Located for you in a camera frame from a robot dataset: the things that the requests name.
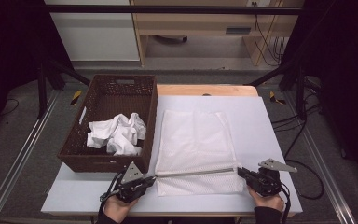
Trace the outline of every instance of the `basket handle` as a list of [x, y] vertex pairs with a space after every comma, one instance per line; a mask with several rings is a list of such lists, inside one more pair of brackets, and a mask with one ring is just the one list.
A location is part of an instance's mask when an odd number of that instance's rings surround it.
[[133, 78], [118, 78], [115, 80], [115, 84], [118, 85], [134, 85], [135, 84], [135, 80]]

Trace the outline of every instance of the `crumpled white cloth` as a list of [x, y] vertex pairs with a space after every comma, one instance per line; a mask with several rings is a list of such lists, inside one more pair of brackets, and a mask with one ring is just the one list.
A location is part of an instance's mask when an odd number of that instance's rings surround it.
[[[155, 174], [158, 195], [243, 191], [225, 113], [164, 111]], [[172, 176], [232, 168], [231, 172]]]
[[130, 119], [125, 115], [116, 115], [113, 119], [93, 121], [89, 123], [87, 146], [101, 148], [106, 146], [108, 153], [115, 155], [137, 155], [141, 148], [136, 144], [138, 139], [144, 140], [146, 125], [137, 113]]

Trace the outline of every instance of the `table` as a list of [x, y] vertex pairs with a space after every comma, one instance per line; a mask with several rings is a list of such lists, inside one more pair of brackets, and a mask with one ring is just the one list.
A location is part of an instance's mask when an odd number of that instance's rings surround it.
[[[205, 93], [212, 96], [201, 96]], [[167, 108], [187, 111], [195, 108], [232, 108], [227, 111], [227, 119], [238, 161], [247, 169], [254, 171], [258, 169], [257, 164], [265, 159], [283, 161], [267, 110], [254, 87], [158, 85], [155, 141], [149, 172], [146, 175], [154, 173], [158, 157], [159, 126], [162, 112]], [[62, 164], [41, 211], [56, 216], [95, 215], [100, 205], [99, 197], [106, 192], [113, 176], [114, 174], [110, 173], [74, 173]], [[291, 213], [302, 212], [290, 175], [281, 172], [281, 181], [291, 192]], [[159, 197], [157, 185], [154, 185], [131, 209], [129, 216], [243, 217], [251, 215], [254, 207], [253, 199], [246, 191], [233, 194]]]

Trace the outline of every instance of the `white cloth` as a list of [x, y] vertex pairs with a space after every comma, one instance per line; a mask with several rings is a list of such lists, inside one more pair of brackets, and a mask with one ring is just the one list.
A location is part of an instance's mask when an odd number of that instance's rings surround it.
[[115, 155], [139, 154], [141, 148], [136, 144], [138, 139], [144, 140], [146, 134], [145, 123], [137, 113], [132, 113], [130, 119], [119, 114], [110, 120], [93, 121], [89, 123], [89, 128], [87, 146], [106, 146], [106, 151]]
[[155, 174], [172, 175], [232, 168], [232, 172], [157, 178], [158, 195], [243, 191], [226, 115], [164, 111]]

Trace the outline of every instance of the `brown wicker basket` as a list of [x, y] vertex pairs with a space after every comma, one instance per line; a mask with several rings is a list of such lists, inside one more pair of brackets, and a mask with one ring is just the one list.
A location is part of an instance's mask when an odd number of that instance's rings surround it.
[[[147, 173], [152, 154], [157, 112], [157, 81], [154, 76], [96, 75], [58, 158], [74, 172], [118, 172], [130, 162]], [[118, 114], [138, 113], [146, 124], [145, 140], [138, 156], [113, 156], [106, 147], [87, 147], [89, 122], [112, 119]]]

